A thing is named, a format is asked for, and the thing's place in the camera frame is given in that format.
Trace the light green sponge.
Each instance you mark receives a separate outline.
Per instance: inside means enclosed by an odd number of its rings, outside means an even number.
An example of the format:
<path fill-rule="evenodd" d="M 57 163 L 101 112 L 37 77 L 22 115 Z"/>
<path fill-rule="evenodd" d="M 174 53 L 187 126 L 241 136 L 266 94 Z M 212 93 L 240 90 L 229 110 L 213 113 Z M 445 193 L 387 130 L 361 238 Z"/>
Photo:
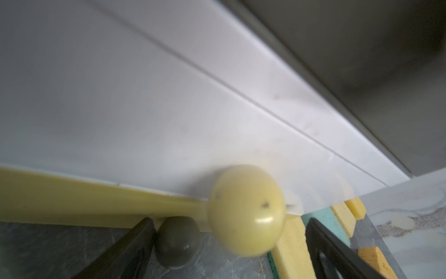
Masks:
<path fill-rule="evenodd" d="M 350 238 L 347 236 L 344 228 L 341 226 L 337 217 L 331 208 L 317 210 L 301 217 L 305 227 L 308 226 L 310 219 L 315 218 L 320 221 L 329 231 L 337 236 L 344 244 L 351 247 Z"/>

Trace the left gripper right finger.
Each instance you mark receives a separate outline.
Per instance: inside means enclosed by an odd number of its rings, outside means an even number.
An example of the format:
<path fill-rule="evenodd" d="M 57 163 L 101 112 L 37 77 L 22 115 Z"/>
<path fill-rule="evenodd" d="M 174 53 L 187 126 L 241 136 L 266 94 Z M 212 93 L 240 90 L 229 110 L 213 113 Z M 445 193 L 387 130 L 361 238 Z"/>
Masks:
<path fill-rule="evenodd" d="M 305 237 L 316 278 L 383 278 L 316 218 L 310 219 Z"/>

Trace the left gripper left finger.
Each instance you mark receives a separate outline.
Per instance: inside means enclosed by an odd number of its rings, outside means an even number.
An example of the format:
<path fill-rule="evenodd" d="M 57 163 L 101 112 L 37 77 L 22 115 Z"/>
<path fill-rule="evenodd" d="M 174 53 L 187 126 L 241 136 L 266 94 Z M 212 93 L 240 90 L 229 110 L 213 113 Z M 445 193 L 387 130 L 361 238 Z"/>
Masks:
<path fill-rule="evenodd" d="M 142 279 L 151 258 L 156 230 L 153 220 L 144 218 L 125 236 L 101 254 L 75 279 Z"/>

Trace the green three-drawer cabinet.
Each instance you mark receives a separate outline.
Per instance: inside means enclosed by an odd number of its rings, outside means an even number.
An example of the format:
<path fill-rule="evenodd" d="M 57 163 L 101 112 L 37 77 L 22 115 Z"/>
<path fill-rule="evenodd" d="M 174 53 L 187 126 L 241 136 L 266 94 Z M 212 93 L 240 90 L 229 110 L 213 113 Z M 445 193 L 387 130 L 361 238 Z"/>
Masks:
<path fill-rule="evenodd" d="M 1 220 L 190 216 L 228 169 L 303 215 L 446 166 L 444 1 L 2 1 Z"/>

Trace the orange sponge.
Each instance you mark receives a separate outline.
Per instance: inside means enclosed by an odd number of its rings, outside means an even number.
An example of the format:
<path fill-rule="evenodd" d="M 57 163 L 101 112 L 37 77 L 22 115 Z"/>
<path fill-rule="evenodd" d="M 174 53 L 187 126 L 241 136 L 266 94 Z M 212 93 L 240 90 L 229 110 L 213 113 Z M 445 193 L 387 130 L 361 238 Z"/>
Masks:
<path fill-rule="evenodd" d="M 377 246 L 358 249 L 359 257 L 386 279 L 398 279 L 384 254 Z"/>

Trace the yellow green-backed sponge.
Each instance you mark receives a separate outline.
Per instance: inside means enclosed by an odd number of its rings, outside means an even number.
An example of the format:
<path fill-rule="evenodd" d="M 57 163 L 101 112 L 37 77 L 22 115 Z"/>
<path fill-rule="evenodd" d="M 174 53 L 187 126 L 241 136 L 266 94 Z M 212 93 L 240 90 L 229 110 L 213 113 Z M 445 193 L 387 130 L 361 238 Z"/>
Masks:
<path fill-rule="evenodd" d="M 316 278 L 299 216 L 287 216 L 281 238 L 267 256 L 275 279 Z"/>

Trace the bright yellow sponge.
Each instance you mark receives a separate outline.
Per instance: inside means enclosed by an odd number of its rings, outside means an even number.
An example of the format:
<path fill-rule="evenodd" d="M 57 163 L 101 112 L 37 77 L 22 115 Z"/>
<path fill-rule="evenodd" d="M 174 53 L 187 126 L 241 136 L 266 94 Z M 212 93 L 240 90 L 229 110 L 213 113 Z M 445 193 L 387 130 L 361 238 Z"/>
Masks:
<path fill-rule="evenodd" d="M 345 202 L 350 212 L 356 220 L 363 220 L 367 214 L 367 209 L 361 198 L 356 197 Z"/>

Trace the pale yellow sponge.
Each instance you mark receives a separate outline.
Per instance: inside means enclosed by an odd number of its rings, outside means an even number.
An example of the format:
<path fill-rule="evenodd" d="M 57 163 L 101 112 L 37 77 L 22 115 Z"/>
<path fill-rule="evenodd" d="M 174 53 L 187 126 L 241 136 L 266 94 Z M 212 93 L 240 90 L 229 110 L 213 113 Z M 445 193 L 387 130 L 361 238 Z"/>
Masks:
<path fill-rule="evenodd" d="M 352 238 L 354 235 L 357 220 L 350 209 L 344 202 L 332 205 L 331 209 L 347 236 L 349 238 Z"/>

